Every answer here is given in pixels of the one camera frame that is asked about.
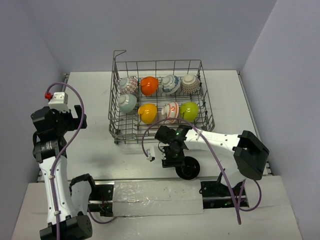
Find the black glossy bowl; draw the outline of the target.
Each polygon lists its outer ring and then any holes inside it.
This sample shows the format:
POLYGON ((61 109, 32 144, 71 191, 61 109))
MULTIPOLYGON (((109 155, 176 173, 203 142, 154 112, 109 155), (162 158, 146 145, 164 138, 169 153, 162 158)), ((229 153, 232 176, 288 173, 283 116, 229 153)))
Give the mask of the black glossy bowl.
POLYGON ((184 166, 175 167, 176 174, 184 180, 195 179, 201 170, 199 162, 191 156, 186 156, 184 158, 184 163, 184 166))

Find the orange white patterned bowl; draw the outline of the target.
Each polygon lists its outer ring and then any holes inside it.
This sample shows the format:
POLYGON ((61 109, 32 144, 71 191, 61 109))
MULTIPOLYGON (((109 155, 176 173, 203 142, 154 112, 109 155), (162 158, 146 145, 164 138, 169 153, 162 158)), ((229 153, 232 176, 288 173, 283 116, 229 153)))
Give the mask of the orange white patterned bowl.
POLYGON ((167 103, 162 107, 161 115, 165 118, 164 124, 174 124, 179 115, 179 104, 176 101, 167 103))

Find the light teal bowl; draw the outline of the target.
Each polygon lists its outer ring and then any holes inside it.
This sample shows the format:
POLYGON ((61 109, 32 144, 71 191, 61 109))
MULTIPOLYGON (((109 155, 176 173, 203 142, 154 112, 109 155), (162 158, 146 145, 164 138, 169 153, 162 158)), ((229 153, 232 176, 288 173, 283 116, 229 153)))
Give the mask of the light teal bowl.
POLYGON ((121 95, 117 102, 119 110, 124 114, 130 113, 135 108, 136 104, 136 96, 130 93, 121 95))

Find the lime green bowl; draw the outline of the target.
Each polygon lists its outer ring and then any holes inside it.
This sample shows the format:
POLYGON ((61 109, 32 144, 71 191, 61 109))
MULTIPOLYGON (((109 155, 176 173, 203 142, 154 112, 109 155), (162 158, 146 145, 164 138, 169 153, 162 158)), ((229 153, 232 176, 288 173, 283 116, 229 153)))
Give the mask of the lime green bowl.
POLYGON ((195 102, 185 102, 179 107, 180 117, 193 123, 198 115, 199 107, 195 102))

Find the yellow-orange bowl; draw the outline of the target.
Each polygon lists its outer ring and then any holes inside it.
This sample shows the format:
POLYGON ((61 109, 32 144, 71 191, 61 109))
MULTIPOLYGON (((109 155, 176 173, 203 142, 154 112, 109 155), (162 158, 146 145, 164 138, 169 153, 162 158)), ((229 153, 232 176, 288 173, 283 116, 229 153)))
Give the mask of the yellow-orange bowl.
POLYGON ((145 124, 151 124, 157 115, 157 106, 153 103, 146 103, 138 108, 138 115, 145 124))

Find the blue triangle pattern bowl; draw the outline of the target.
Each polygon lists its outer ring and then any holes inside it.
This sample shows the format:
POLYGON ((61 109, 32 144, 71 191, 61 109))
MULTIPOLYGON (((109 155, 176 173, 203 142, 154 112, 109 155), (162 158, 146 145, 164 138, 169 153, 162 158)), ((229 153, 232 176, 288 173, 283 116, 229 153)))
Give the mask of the blue triangle pattern bowl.
POLYGON ((133 77, 124 77, 119 81, 119 89, 122 95, 132 94, 138 87, 138 80, 133 77))

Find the grey wire dish rack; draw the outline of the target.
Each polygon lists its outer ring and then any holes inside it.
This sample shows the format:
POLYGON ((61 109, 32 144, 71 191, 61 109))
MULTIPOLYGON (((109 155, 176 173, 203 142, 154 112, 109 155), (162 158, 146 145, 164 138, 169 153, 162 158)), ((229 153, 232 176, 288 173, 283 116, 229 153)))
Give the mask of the grey wire dish rack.
POLYGON ((214 130, 216 124, 203 62, 200 59, 120 60, 120 55, 124 53, 125 50, 115 50, 112 56, 108 130, 115 144, 139 144, 141 140, 153 142, 155 133, 162 124, 177 128, 181 124, 180 121, 162 121, 164 116, 161 109, 170 102, 177 102, 179 105, 186 102, 196 103, 198 113, 192 124, 204 131, 214 130), (132 93, 137 99, 134 109, 129 113, 121 112, 118 100, 121 96, 120 81, 123 78, 133 77, 140 82, 143 78, 151 76, 161 82, 167 75, 175 75, 181 79, 187 74, 195 75, 199 79, 199 86, 193 93, 186 93, 179 88, 176 92, 168 94, 160 85, 152 95, 146 96, 142 93, 141 87, 137 86, 132 93), (139 107, 144 104, 154 104, 157 107, 155 119, 150 124, 144 123, 138 114, 139 107))

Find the blue floral bowl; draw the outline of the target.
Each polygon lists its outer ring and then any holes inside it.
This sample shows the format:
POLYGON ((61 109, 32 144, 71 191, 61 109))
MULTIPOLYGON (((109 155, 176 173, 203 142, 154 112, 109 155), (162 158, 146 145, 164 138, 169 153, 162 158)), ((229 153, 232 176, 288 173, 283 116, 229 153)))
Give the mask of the blue floral bowl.
POLYGON ((161 81, 162 91, 165 94, 171 95, 174 94, 181 85, 181 80, 175 75, 167 75, 162 78, 161 81))

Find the grey patterned bowl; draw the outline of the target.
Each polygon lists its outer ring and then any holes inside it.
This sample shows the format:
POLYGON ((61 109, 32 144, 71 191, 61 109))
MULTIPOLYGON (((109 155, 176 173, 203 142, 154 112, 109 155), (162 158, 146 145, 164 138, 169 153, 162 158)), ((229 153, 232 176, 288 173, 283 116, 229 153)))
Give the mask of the grey patterned bowl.
POLYGON ((200 80, 194 74, 187 74, 181 80, 181 90, 186 94, 195 93, 200 86, 200 80))

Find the orange bowl white inside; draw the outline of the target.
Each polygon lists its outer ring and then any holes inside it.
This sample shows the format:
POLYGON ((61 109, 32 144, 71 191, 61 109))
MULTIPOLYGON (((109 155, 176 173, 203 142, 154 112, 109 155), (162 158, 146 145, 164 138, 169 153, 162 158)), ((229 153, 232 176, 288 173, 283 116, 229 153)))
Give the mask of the orange bowl white inside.
POLYGON ((159 81, 156 77, 147 76, 140 81, 141 92, 145 96, 150 96, 158 89, 159 81))

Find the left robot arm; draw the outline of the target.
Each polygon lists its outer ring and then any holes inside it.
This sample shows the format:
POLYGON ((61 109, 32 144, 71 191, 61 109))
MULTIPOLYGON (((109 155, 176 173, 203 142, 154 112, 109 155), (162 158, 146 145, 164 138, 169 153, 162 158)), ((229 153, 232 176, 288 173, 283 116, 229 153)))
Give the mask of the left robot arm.
POLYGON ((98 187, 88 173, 68 181, 68 131, 78 133, 87 127, 86 115, 75 105, 77 117, 71 111, 59 111, 45 106, 31 114, 36 128, 32 154, 43 175, 47 197, 47 227, 39 231, 42 240, 86 240, 93 235, 87 215, 88 202, 98 193, 98 187))

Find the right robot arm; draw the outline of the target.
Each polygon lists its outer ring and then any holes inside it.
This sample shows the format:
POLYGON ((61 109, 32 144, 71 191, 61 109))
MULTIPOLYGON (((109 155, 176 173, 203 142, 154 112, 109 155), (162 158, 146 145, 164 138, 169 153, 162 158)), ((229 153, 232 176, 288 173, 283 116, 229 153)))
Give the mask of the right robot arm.
POLYGON ((155 139, 165 146, 162 150, 163 168, 175 168, 176 174, 184 180, 195 179, 201 170, 198 160, 186 156, 185 150, 202 150, 214 153, 214 159, 230 157, 234 165, 221 172, 217 183, 218 192, 229 195, 235 186, 246 180, 259 181, 270 154, 269 149, 251 131, 241 134, 222 134, 181 124, 177 129, 165 125, 159 127, 155 139))

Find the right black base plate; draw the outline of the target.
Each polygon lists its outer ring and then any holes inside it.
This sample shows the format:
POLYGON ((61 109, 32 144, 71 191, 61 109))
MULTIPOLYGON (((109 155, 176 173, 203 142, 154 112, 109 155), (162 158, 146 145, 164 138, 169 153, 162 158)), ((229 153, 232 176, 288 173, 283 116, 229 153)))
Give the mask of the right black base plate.
POLYGON ((204 209, 235 207, 228 187, 219 183, 217 179, 201 179, 199 194, 202 196, 204 209))

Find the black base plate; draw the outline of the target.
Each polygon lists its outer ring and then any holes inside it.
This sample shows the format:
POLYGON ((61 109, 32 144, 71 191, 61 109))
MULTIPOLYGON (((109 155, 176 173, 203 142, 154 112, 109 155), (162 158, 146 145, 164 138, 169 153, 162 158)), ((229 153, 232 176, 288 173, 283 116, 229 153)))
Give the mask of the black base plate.
POLYGON ((88 209, 91 213, 98 213, 100 217, 113 217, 112 183, 95 184, 95 189, 89 196, 88 209))
POLYGON ((204 209, 235 207, 228 187, 219 183, 217 179, 201 179, 199 194, 202 196, 204 209))

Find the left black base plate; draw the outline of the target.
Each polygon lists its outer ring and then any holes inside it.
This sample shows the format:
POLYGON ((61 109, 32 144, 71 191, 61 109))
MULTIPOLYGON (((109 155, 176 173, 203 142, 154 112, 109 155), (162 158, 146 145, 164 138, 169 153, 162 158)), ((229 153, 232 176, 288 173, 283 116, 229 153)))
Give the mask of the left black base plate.
POLYGON ((91 213, 98 213, 100 217, 113 217, 112 183, 95 184, 95 189, 89 196, 88 209, 91 213))

